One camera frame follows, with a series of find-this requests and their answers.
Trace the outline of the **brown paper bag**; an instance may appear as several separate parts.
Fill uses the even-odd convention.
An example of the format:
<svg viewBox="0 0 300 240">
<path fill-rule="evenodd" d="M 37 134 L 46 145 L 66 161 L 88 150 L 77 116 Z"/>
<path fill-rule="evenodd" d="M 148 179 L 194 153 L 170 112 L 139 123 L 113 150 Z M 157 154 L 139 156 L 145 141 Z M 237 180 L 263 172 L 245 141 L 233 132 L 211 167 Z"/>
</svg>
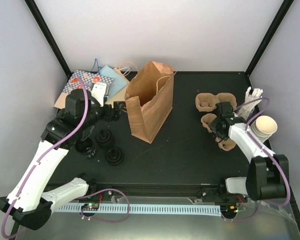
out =
<svg viewBox="0 0 300 240">
<path fill-rule="evenodd" d="M 131 134 L 149 144 L 173 109 L 174 68 L 148 61 L 129 82 L 124 101 Z"/>
</svg>

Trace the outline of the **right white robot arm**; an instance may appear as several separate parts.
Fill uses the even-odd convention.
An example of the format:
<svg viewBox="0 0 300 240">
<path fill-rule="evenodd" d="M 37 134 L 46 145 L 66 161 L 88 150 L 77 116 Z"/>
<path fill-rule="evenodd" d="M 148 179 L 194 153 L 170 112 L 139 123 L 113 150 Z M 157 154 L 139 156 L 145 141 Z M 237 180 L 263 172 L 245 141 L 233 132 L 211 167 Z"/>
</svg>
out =
<svg viewBox="0 0 300 240">
<path fill-rule="evenodd" d="M 253 201 L 285 199 L 278 205 L 287 205 L 291 199 L 287 157 L 274 153 L 257 139 L 230 102 L 217 103 L 215 110 L 216 118 L 209 128 L 221 140 L 234 141 L 249 162 L 246 177 L 224 179 L 224 185 L 217 189 L 218 198 L 228 202 L 239 194 Z"/>
</svg>

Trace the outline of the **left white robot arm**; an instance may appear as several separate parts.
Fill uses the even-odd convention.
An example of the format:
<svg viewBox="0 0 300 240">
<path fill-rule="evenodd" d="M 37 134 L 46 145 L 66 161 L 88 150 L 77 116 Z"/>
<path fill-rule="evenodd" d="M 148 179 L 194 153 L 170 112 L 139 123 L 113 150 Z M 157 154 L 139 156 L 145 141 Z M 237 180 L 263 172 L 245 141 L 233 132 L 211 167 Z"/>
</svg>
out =
<svg viewBox="0 0 300 240">
<path fill-rule="evenodd" d="M 70 182 L 45 191 L 62 159 L 79 142 L 88 140 L 98 121 L 117 121 L 123 101 L 103 104 L 83 89 L 74 89 L 65 98 L 65 107 L 50 121 L 41 135 L 37 151 L 26 172 L 8 196 L 0 197 L 0 210 L 21 226 L 40 229 L 52 213 L 72 200 L 93 199 L 96 181 L 82 173 Z"/>
</svg>

